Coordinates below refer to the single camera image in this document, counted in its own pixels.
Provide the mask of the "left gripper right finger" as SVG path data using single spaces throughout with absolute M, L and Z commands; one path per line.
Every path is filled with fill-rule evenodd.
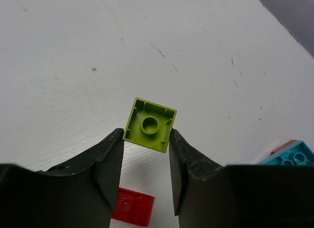
M 182 228 L 314 225 L 314 166 L 221 166 L 175 129 L 169 157 L 174 213 Z

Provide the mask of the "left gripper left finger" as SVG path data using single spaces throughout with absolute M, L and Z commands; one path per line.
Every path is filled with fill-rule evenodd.
M 46 171 L 0 166 L 3 228 L 107 228 L 116 208 L 124 131 Z

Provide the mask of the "lime lego brick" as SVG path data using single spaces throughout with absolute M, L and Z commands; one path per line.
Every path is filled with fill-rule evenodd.
M 123 140 L 165 153 L 176 114 L 172 108 L 135 98 Z

